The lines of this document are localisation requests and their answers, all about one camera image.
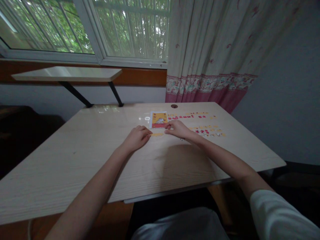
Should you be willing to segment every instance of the forearm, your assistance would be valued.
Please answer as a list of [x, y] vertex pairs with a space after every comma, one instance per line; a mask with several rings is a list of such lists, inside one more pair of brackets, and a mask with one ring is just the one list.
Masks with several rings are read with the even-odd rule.
[[247, 163], [233, 153], [208, 141], [198, 134], [190, 135], [190, 140], [201, 148], [207, 156], [240, 185], [247, 199], [258, 189], [273, 189]]
[[46, 239], [83, 239], [110, 195], [128, 152], [116, 149], [51, 229]]

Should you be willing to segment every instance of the white shirt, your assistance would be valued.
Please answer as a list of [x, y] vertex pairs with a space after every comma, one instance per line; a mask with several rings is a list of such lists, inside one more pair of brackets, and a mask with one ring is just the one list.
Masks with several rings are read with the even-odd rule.
[[[320, 229], [279, 194], [255, 191], [250, 207], [260, 239], [320, 239]], [[229, 239], [218, 215], [205, 207], [194, 208], [146, 224], [132, 239]]]

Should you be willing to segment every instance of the floral curtain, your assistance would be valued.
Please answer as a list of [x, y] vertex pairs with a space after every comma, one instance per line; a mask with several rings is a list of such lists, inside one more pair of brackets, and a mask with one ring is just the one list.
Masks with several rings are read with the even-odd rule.
[[281, 46], [303, 1], [174, 1], [166, 102], [217, 102], [231, 113]]

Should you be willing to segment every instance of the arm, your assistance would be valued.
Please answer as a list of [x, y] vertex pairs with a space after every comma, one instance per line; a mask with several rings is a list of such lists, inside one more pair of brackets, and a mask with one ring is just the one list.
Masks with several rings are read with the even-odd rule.
[[215, 164], [239, 183], [248, 200], [256, 190], [273, 191], [252, 167], [231, 152], [191, 131], [181, 121], [170, 121], [165, 125], [165, 128], [167, 129], [166, 134], [185, 138], [201, 148]]
[[128, 155], [141, 148], [152, 132], [144, 126], [132, 129], [125, 141], [81, 190], [46, 237], [51, 239], [83, 239], [111, 194], [116, 177]]

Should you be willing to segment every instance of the person's right hand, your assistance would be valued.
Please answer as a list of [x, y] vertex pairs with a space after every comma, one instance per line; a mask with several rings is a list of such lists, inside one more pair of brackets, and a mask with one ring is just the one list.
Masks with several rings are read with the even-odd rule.
[[171, 134], [176, 137], [180, 138], [191, 138], [191, 136], [194, 134], [193, 131], [191, 131], [189, 128], [186, 127], [181, 121], [179, 120], [173, 120], [168, 122], [164, 128], [166, 129], [164, 131], [165, 134]]

